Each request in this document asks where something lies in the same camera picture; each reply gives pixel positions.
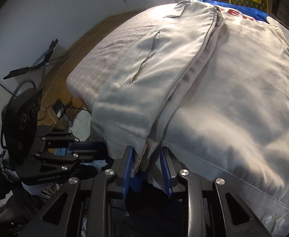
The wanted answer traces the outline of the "black power adapter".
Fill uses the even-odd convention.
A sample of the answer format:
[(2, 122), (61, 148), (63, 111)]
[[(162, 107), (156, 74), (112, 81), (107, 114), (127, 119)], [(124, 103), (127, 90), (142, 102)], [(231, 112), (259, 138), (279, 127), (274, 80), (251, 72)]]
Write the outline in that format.
[(66, 112), (66, 105), (60, 100), (57, 99), (53, 104), (52, 109), (58, 119), (62, 118)]

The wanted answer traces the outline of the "plaid-sheeted bed mattress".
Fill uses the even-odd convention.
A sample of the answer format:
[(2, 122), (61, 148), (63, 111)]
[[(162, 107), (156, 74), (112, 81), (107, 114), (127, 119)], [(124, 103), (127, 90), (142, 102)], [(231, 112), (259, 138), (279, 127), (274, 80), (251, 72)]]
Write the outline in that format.
[(175, 7), (175, 3), (115, 17), (117, 27), (107, 34), (69, 74), (66, 85), (72, 95), (92, 109), (101, 87), (129, 49), (148, 34)]

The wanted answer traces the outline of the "white and blue jacket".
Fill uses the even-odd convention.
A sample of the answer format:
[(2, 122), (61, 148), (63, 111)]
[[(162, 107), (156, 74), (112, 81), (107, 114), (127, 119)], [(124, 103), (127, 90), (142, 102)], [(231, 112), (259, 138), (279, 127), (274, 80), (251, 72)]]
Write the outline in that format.
[(162, 185), (157, 148), (221, 177), (273, 236), (289, 234), (289, 31), (230, 8), (183, 1), (119, 62), (91, 134)]

